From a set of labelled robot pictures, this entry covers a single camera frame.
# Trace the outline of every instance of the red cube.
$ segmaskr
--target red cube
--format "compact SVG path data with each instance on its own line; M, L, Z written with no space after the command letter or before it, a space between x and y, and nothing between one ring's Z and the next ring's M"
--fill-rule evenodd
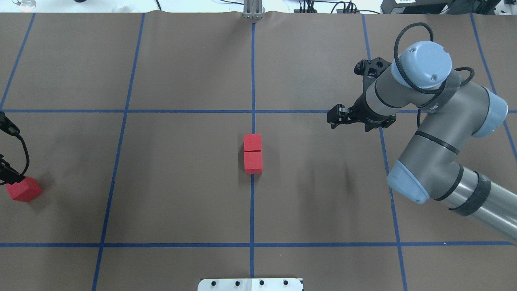
M262 168L262 152L244 152L244 172L246 174L260 174Z
M41 193L38 181L31 177L25 177L20 183L5 184L5 189L13 200L29 202Z
M244 152L260 152L262 150L262 135L244 135Z

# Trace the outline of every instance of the gray metal bracket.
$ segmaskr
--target gray metal bracket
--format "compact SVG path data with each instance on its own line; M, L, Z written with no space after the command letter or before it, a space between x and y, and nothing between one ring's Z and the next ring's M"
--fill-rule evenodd
M244 18L261 19L264 16L262 0L244 0Z

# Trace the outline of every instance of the stacked red blocks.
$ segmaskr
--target stacked red blocks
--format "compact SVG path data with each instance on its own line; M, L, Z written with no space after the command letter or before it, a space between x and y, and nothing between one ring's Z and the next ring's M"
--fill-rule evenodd
M244 172L246 174L262 173L262 136L244 135Z
M5 184L5 189L13 200L29 202L41 193L41 188L36 179L25 177L20 183Z

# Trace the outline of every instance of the white label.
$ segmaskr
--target white label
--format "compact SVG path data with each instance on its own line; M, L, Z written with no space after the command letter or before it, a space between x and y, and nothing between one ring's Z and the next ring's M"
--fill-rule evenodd
M398 8L394 8L392 11L391 11L391 14L402 14L404 12L404 10L406 10L406 7L398 7Z

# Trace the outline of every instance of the black plug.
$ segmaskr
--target black plug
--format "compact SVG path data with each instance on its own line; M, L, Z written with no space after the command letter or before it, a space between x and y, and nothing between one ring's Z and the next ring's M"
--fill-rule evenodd
M20 129L5 116L3 111L0 111L0 129L11 136L20 135Z

